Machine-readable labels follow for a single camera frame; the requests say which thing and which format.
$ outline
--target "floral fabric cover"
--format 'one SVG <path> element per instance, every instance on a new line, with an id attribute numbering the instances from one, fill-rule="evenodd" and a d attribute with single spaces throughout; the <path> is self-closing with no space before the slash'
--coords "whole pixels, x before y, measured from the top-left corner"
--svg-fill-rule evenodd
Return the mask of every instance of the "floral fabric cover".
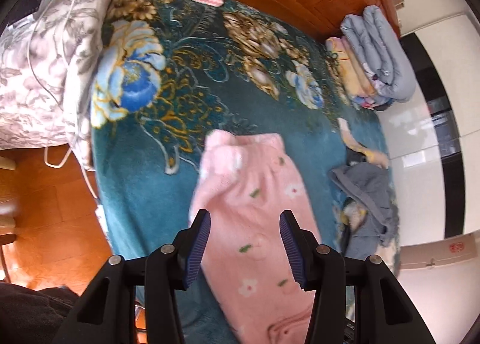
<path id="1" fill-rule="evenodd" d="M 338 118 L 366 147 L 387 149 L 377 116 L 350 103 L 322 45 L 233 0 L 218 8 L 191 0 L 113 0 L 102 37 L 92 142 L 114 253 L 148 255 L 188 227 L 205 139 L 214 129 L 279 134 L 322 242 L 338 249 L 346 196 L 327 177 L 346 162 Z M 261 191 L 249 193 L 262 202 Z M 395 241 L 395 262 L 397 250 Z M 176 296 L 187 344 L 237 342 L 201 272 Z"/>
<path id="2" fill-rule="evenodd" d="M 75 0 L 65 28 L 71 0 L 52 2 L 30 45 L 38 80 L 26 57 L 35 22 L 4 31 L 0 37 L 0 150 L 68 142 L 78 160 L 90 168 L 89 84 L 102 50 L 101 26 L 110 1 Z M 62 37 L 68 69 L 62 58 Z"/>

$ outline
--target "wooden floor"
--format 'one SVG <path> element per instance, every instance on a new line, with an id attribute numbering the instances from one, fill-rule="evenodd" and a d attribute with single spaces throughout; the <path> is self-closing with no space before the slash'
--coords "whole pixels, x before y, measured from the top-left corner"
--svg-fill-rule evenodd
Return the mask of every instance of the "wooden floor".
<path id="1" fill-rule="evenodd" d="M 58 163 L 66 150 L 50 148 L 49 161 Z M 18 235 L 3 247 L 12 282 L 35 290 L 67 285 L 82 293 L 111 252 L 75 157 L 54 169 L 43 163 L 43 149 L 1 155 L 17 164 L 15 171 L 0 169 L 0 215 L 16 221 L 15 229 L 0 227 L 0 234 Z"/>

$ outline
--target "teal floral blanket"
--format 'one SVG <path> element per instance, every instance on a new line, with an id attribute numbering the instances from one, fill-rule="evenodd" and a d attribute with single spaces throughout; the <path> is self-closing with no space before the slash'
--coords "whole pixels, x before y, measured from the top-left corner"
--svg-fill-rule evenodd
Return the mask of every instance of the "teal floral blanket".
<path id="1" fill-rule="evenodd" d="M 346 197 L 327 177 L 345 163 L 337 118 L 365 146 L 386 152 L 386 144 L 375 113 L 345 97 L 322 45 L 232 0 L 218 8 L 113 0 L 102 37 L 92 140 L 115 253 L 145 256 L 188 226 L 212 129 L 279 133 L 304 179 L 322 241 L 338 248 Z M 177 301 L 186 342 L 236 342 L 202 275 Z"/>

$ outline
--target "stack of folded blankets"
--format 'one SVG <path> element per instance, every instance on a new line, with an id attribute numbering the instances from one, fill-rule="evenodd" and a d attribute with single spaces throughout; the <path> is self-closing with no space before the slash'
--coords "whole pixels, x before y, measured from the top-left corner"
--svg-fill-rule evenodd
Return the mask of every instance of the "stack of folded blankets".
<path id="1" fill-rule="evenodd" d="M 337 58 L 349 98 L 376 111 L 410 100 L 418 84 L 415 72 L 380 8 L 370 5 L 363 16 L 347 15 L 340 29 L 344 37 L 325 44 Z"/>

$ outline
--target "metal screw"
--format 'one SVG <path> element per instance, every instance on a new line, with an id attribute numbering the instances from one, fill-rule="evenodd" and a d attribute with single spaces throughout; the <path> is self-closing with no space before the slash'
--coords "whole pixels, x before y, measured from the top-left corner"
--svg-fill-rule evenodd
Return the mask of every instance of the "metal screw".
<path id="1" fill-rule="evenodd" d="M 380 264 L 381 262 L 383 262 L 382 258 L 378 255 L 371 255 L 369 259 L 373 264 Z"/>
<path id="2" fill-rule="evenodd" d="M 316 247 L 316 251 L 321 255 L 328 255 L 330 253 L 330 248 L 326 245 L 318 245 L 318 247 Z"/>
<path id="3" fill-rule="evenodd" d="M 160 252 L 165 254 L 172 253 L 174 250 L 175 246 L 173 244 L 165 244 L 160 248 Z"/>
<path id="4" fill-rule="evenodd" d="M 110 257 L 109 257 L 109 264 L 110 264 L 110 265 L 117 265 L 117 264 L 119 264 L 119 263 L 122 261 L 121 258 L 122 258 L 122 257 L 121 257 L 120 255 L 110 256 Z"/>

